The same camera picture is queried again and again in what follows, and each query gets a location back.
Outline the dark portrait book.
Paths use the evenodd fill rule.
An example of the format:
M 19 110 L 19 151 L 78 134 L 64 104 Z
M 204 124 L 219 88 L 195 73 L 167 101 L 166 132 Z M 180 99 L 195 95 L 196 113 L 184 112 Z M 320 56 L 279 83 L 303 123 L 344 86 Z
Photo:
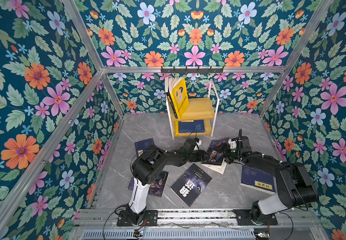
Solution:
M 212 140 L 206 152 L 205 160 L 202 165 L 219 174 L 224 174 L 227 162 L 224 160 L 225 152 L 222 147 L 228 147 L 229 138 Z
M 167 183 L 169 173 L 162 171 L 156 180 L 151 184 L 148 195 L 161 198 Z

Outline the white wooden two-tier shelf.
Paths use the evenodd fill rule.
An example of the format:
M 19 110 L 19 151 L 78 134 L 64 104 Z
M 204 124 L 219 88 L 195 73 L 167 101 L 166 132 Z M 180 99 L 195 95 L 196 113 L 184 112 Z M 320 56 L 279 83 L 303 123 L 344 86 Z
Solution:
M 189 106 L 184 112 L 180 120 L 177 120 L 173 114 L 173 111 L 168 103 L 166 97 L 166 106 L 168 112 L 169 126 L 171 136 L 173 139 L 176 137 L 188 137 L 190 134 L 178 133 L 178 122 L 204 120 L 205 129 L 204 133 L 200 135 L 213 136 L 215 130 L 215 123 L 219 110 L 220 97 L 215 86 L 214 81 L 209 82 L 208 95 L 203 98 L 189 98 Z

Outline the black hook rail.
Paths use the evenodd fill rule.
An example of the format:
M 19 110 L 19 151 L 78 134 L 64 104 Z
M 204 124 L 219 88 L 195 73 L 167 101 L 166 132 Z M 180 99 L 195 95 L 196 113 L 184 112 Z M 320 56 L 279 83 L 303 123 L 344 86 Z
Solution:
M 163 74 L 219 74 L 224 72 L 224 67 L 161 67 L 161 73 Z

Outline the navy book far left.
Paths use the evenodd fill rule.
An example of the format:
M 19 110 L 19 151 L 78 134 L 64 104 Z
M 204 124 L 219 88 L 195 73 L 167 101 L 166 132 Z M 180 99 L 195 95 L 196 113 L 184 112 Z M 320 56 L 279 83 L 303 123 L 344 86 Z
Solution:
M 154 144 L 153 138 L 135 142 L 137 157 L 139 157 L 143 153 L 143 151 L 146 151 L 153 144 Z

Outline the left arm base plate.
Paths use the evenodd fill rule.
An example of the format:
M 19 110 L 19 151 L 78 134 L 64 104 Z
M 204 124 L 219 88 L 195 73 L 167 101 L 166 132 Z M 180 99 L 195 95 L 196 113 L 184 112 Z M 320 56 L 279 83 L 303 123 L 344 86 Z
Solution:
M 118 227 L 141 227 L 157 225 L 157 210 L 144 210 L 139 214 L 133 213 L 131 210 L 121 210 L 117 220 Z

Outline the navy book far right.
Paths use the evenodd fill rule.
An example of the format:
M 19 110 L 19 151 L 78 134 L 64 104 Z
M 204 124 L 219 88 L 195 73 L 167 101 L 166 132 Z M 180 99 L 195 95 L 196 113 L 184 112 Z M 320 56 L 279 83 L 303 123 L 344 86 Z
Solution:
M 242 166 L 241 185 L 274 195 L 275 178 L 263 171 Z

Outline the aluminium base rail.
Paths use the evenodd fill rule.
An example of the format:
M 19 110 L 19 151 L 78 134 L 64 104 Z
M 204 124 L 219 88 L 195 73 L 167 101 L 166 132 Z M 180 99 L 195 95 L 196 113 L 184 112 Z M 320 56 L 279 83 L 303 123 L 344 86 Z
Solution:
M 321 228 L 322 223 L 313 211 L 285 211 L 276 213 L 277 226 L 239 226 L 233 210 L 247 209 L 155 209 L 158 213 L 155 227 L 252 227 L 252 228 Z M 112 209 L 81 210 L 74 227 L 116 227 L 121 210 Z

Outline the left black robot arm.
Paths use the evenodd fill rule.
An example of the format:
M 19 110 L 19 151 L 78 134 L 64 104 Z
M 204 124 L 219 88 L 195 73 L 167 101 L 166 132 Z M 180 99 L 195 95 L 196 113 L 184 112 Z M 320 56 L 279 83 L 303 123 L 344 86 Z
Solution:
M 144 220 L 150 186 L 165 166 L 181 167 L 187 162 L 195 162 L 198 155 L 204 152 L 200 150 L 201 144 L 198 138 L 186 139 L 181 148 L 173 151 L 164 151 L 151 145 L 137 157 L 131 164 L 134 189 L 126 207 L 127 217 L 132 224 L 139 225 Z

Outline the black book white characters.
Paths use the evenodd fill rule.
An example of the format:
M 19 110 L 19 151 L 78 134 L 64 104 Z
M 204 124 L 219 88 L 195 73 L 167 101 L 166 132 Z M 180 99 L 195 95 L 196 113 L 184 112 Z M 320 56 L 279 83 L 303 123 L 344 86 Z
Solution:
M 196 164 L 192 164 L 172 184 L 171 189 L 188 207 L 191 207 L 211 180 L 211 176 Z

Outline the black book leaning on shelf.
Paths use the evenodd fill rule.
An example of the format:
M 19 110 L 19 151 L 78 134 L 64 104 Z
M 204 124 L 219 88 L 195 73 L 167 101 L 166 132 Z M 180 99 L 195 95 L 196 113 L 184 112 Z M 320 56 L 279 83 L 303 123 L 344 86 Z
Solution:
M 166 78 L 165 79 L 165 92 L 166 92 L 166 97 L 168 99 L 168 103 L 169 103 L 169 105 L 173 111 L 173 114 L 174 114 L 175 118 L 178 120 L 179 115 L 177 114 L 175 103 L 172 99 L 172 95 L 170 92 L 170 84 L 173 82 L 173 80 L 174 80 L 174 78 Z

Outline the navy book yellow label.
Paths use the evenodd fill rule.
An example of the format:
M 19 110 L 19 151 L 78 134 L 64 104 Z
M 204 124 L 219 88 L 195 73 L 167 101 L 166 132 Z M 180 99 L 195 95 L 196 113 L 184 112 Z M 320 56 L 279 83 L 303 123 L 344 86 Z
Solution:
M 204 133 L 205 131 L 206 129 L 204 120 L 178 122 L 179 134 Z

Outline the yellow cartoon cover book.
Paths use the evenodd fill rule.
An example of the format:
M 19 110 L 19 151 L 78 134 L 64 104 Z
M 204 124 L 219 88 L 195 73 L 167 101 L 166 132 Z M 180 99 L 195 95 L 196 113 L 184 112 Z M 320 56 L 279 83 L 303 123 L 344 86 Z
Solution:
M 175 103 L 177 114 L 179 115 L 178 120 L 180 120 L 189 106 L 189 97 L 185 78 L 174 78 L 173 82 L 170 84 L 170 92 Z

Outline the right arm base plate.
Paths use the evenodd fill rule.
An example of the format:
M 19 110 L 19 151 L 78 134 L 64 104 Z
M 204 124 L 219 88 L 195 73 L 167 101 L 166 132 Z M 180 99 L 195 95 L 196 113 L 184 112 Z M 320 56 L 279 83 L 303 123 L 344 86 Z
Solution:
M 251 212 L 251 210 L 233 210 L 236 214 L 239 226 L 277 226 L 278 221 L 275 214 L 263 215 L 260 211 Z

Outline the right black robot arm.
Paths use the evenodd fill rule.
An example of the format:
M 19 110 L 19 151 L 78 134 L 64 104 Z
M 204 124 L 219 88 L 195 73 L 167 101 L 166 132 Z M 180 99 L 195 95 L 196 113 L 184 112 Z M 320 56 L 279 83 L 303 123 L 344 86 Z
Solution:
M 318 201 L 318 191 L 304 164 L 283 162 L 272 156 L 254 152 L 246 136 L 231 139 L 217 149 L 221 150 L 230 164 L 242 164 L 275 178 L 276 193 L 253 203 L 252 220 L 258 221 L 271 214 Z

